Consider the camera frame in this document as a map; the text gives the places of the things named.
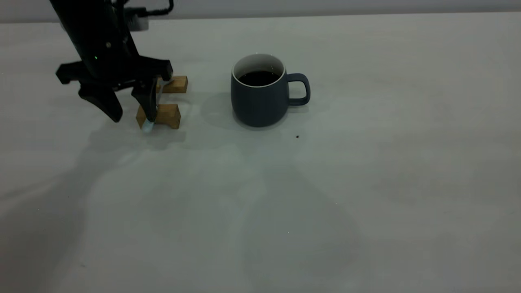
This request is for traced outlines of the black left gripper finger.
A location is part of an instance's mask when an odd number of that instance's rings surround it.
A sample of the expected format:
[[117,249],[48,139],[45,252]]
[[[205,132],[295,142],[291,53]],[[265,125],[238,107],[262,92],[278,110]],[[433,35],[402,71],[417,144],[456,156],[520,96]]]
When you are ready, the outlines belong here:
[[113,122],[121,120],[123,109],[111,87],[81,83],[79,96],[98,107]]
[[155,122],[158,116],[157,83],[157,79],[138,80],[131,92],[132,96],[140,104],[149,122]]

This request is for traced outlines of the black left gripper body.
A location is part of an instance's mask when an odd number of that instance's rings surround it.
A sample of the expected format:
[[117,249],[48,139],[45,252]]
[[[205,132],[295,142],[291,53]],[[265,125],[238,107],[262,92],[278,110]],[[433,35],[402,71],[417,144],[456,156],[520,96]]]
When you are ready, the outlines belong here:
[[130,83],[143,79],[161,77],[169,80],[173,68],[168,60],[157,59],[125,51],[112,51],[108,48],[101,53],[80,56],[80,61],[61,64],[56,76],[63,85],[71,81],[109,85]]

